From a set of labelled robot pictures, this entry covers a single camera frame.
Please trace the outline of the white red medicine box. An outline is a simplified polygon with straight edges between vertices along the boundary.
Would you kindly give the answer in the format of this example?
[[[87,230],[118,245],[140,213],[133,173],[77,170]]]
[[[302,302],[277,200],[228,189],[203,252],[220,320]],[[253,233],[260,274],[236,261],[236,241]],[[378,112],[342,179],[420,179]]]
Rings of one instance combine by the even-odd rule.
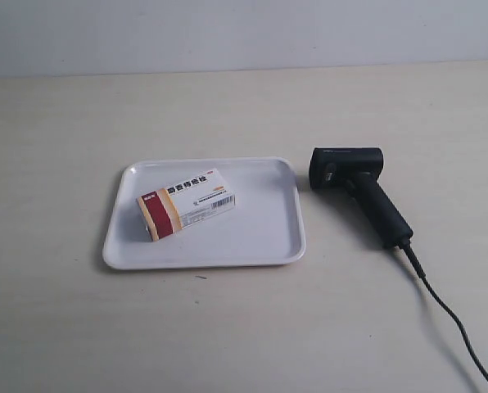
[[[217,169],[172,183],[137,198],[150,238],[156,242],[231,210],[236,196]]]

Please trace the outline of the black handheld barcode scanner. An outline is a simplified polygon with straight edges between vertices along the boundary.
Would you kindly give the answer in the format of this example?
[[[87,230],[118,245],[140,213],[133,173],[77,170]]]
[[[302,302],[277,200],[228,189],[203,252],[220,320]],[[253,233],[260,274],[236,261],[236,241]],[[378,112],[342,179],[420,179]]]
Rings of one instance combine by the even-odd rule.
[[[310,167],[314,191],[344,189],[357,203],[386,249],[410,247],[413,230],[378,183],[384,156],[378,147],[316,147]]]

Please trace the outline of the white plastic tray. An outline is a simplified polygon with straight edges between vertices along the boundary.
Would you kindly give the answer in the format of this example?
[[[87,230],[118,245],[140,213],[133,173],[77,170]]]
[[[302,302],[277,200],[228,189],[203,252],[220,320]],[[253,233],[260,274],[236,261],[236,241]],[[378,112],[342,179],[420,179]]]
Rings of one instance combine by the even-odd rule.
[[[235,208],[152,241],[137,197],[213,168],[235,192]],[[117,270],[266,266],[294,262],[305,247],[296,176],[287,160],[146,160],[121,177],[102,258]]]

